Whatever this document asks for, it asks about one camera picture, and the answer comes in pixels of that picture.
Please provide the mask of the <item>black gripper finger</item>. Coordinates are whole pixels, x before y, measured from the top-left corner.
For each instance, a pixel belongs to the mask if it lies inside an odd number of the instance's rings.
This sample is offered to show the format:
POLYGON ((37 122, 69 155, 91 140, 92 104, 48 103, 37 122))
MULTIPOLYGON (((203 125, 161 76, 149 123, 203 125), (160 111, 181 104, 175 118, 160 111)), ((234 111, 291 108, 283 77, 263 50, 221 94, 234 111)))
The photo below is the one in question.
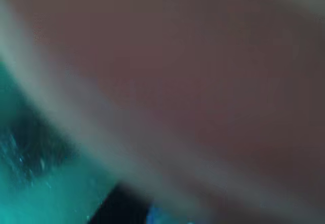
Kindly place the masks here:
POLYGON ((90 224, 145 224, 151 203, 140 199, 122 184, 117 184, 101 203, 90 224))

